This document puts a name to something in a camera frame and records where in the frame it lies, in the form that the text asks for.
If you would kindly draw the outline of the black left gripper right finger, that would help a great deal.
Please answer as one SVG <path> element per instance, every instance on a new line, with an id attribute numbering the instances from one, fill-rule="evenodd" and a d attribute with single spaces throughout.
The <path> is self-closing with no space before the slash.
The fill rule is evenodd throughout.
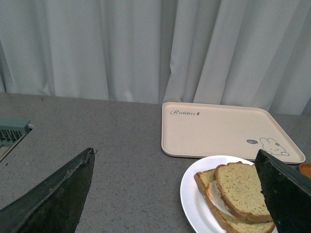
<path id="1" fill-rule="evenodd" d="M 255 166 L 262 194 L 279 233 L 311 231 L 311 179 L 264 150 Z"/>

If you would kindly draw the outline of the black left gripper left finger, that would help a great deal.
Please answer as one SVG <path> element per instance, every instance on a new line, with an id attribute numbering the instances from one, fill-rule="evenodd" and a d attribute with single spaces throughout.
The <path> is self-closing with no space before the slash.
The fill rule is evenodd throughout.
<path id="1" fill-rule="evenodd" d="M 91 186 L 95 153 L 87 148 L 0 211 L 2 233 L 73 233 Z"/>

